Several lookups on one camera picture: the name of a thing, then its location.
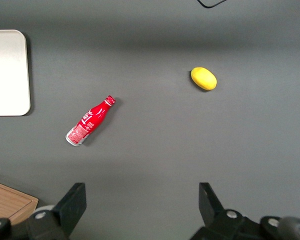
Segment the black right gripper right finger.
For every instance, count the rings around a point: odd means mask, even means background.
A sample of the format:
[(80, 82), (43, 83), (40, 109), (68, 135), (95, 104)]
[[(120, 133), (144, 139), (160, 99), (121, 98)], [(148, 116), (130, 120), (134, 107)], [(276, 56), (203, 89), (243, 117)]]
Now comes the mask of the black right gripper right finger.
[(204, 226), (192, 240), (260, 240), (260, 226), (236, 210), (225, 209), (211, 185), (201, 182), (198, 207)]

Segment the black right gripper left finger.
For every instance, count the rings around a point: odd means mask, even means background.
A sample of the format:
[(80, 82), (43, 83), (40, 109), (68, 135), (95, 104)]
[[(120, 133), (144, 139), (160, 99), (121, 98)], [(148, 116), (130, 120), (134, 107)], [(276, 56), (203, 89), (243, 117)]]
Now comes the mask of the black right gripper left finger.
[(68, 240), (86, 207), (86, 185), (75, 183), (56, 205), (41, 207), (28, 218), (28, 238)]

